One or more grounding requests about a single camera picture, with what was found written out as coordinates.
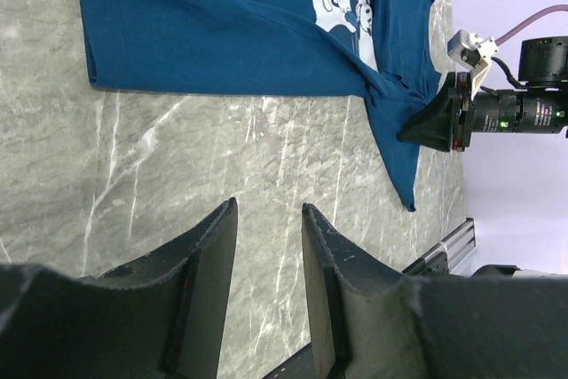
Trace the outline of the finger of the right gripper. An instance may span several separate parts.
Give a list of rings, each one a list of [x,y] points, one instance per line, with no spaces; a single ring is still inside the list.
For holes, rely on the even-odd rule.
[[[447,75],[436,97],[412,116],[397,134],[400,142],[425,146],[440,152],[452,151],[455,75]]]

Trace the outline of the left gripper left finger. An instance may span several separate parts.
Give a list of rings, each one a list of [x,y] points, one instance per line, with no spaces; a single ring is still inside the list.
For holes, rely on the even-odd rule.
[[[235,199],[98,277],[1,268],[4,378],[214,378],[238,227]]]

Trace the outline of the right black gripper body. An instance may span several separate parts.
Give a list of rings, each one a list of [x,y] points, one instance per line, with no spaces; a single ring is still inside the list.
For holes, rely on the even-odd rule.
[[[462,152],[478,133],[558,134],[567,127],[567,83],[472,92],[466,72],[450,74],[450,148]]]

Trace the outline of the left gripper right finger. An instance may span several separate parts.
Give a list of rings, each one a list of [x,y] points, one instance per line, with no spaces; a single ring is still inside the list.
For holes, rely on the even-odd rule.
[[[408,276],[302,209],[318,378],[564,378],[561,277]]]

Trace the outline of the blue printed t-shirt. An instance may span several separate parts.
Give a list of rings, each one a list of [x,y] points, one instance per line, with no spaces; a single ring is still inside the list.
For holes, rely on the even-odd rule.
[[[419,148],[398,132],[433,100],[435,0],[79,0],[100,89],[358,96],[391,183],[414,211]]]

